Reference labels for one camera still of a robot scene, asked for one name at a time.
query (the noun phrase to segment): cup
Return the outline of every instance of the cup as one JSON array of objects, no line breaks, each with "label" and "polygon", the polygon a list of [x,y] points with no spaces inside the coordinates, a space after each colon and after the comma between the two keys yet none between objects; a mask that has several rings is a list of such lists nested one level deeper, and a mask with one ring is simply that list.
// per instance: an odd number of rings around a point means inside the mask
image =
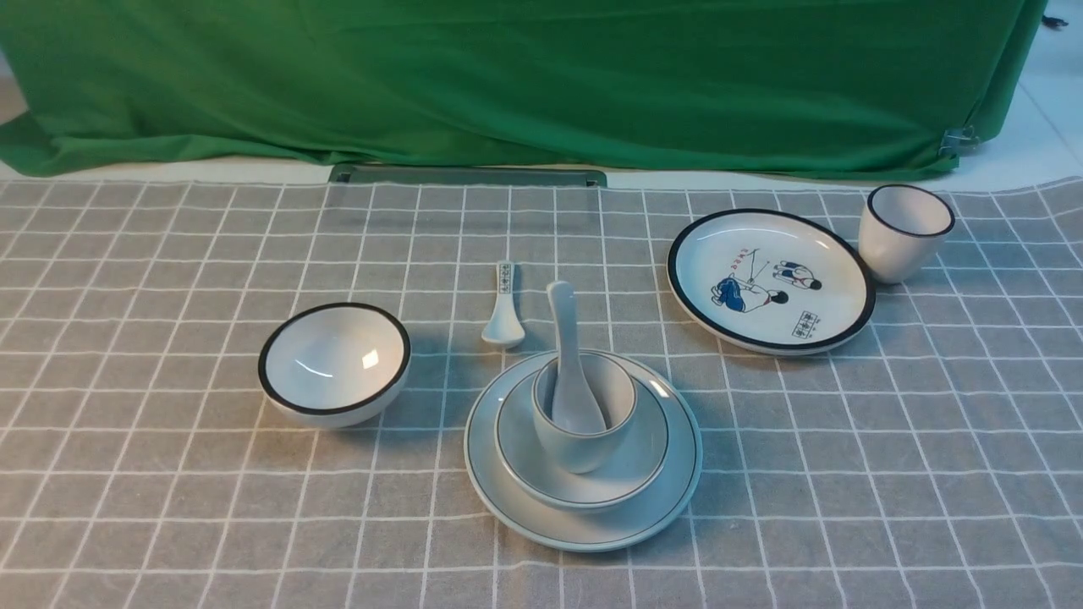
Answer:
[{"label": "cup", "polygon": [[905,184],[887,184],[869,194],[861,215],[858,252],[883,284],[900,283],[936,254],[955,213],[937,195]]},{"label": "cup", "polygon": [[595,394],[605,430],[598,433],[573,433],[549,418],[557,384],[557,358],[534,378],[534,429],[546,453],[572,474],[586,474],[605,463],[631,429],[636,414],[636,384],[613,360],[584,351],[579,354],[587,385]]}]

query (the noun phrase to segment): spoon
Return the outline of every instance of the spoon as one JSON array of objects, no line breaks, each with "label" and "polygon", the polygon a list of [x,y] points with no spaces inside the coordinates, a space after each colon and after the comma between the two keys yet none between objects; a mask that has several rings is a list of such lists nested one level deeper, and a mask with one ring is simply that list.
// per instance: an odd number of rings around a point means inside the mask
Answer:
[{"label": "spoon", "polygon": [[557,386],[552,390],[552,422],[572,433],[605,431],[605,418],[587,385],[579,361],[579,335],[575,321],[575,290],[567,282],[546,288],[557,323]]},{"label": "spoon", "polygon": [[493,316],[481,332],[481,339],[501,349],[511,349],[523,341],[526,333],[516,315],[511,289],[516,285],[516,264],[510,260],[496,263],[496,304]]}]

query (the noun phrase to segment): green cloth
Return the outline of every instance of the green cloth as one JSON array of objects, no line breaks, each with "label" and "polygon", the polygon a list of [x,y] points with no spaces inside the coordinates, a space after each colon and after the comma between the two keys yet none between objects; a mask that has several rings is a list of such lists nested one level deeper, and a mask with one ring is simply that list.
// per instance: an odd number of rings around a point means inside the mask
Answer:
[{"label": "green cloth", "polygon": [[994,135],[1044,0],[3,0],[31,176],[225,155],[813,178]]}]

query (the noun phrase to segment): cartoon figure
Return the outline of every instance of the cartoon figure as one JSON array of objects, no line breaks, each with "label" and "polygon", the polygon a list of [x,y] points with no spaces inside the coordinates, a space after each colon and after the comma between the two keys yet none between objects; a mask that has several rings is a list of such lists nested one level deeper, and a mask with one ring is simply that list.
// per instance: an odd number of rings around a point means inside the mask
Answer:
[{"label": "cartoon figure", "polygon": [[812,271],[808,267],[798,264],[797,262],[782,260],[774,265],[774,273],[771,276],[801,289],[820,289],[823,287],[823,283],[812,275]]},{"label": "cartoon figure", "polygon": [[730,276],[718,282],[718,285],[710,288],[710,293],[713,295],[710,299],[712,302],[718,307],[726,307],[731,311],[736,311],[738,313],[747,313],[766,304],[770,304],[771,302],[785,304],[790,301],[790,296],[785,291],[767,289],[756,284],[756,276],[759,275],[759,273],[768,264],[765,263],[760,267],[759,271],[755,273],[752,272],[752,269],[756,267],[756,251],[757,249],[754,249],[747,254],[747,256],[752,257],[748,270],[748,280],[738,278],[734,273],[730,273]]}]

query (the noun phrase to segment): white floor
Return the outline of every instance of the white floor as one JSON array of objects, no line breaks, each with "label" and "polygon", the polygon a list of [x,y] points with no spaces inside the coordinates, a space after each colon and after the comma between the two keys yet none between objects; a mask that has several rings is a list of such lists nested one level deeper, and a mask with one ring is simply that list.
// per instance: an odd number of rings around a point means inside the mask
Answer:
[{"label": "white floor", "polygon": [[[938,190],[999,191],[1083,176],[1083,0],[1051,0],[1046,11],[1069,26],[1041,28],[1016,89],[1003,132],[963,158],[961,167],[926,185]],[[0,122],[26,108],[0,55]],[[227,158],[173,164],[128,164],[79,171],[62,180],[152,180],[324,183],[329,168],[288,160]],[[828,184],[721,171],[605,169],[613,189],[806,190]],[[0,179],[18,174],[0,164]],[[830,184],[837,189],[838,184]],[[859,187],[862,184],[848,184]]]}]

